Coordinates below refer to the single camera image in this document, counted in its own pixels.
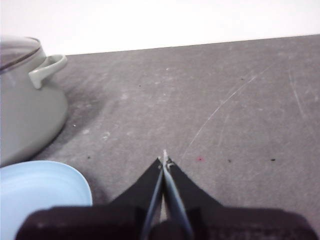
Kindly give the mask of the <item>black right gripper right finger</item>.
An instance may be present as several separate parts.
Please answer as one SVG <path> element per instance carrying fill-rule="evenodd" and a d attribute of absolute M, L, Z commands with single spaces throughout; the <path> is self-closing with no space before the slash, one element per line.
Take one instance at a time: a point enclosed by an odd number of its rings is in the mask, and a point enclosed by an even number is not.
<path fill-rule="evenodd" d="M 170 217 L 191 240 L 317 240 L 300 214 L 277 208 L 222 205 L 197 186 L 163 152 L 163 175 Z"/>

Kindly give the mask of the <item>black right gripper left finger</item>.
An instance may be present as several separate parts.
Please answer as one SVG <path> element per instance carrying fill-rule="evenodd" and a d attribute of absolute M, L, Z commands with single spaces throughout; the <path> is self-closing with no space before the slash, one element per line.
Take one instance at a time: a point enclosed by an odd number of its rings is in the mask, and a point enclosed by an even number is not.
<path fill-rule="evenodd" d="M 56 206 L 31 213 L 18 240 L 140 240 L 158 207 L 163 171 L 156 159 L 138 180 L 108 204 Z"/>

